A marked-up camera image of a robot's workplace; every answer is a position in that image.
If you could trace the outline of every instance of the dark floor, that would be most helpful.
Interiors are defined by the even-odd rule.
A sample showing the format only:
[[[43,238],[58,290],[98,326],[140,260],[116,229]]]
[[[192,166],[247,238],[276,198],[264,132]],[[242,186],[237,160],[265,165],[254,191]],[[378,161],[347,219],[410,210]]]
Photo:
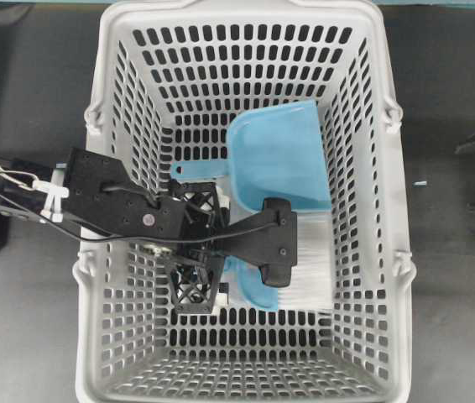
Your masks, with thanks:
[[[47,164],[84,143],[103,6],[0,7],[0,155]],[[384,8],[405,152],[413,286],[410,402],[475,401],[475,10]],[[427,181],[414,187],[415,181]],[[0,252],[0,401],[73,402],[77,244],[12,222]]]

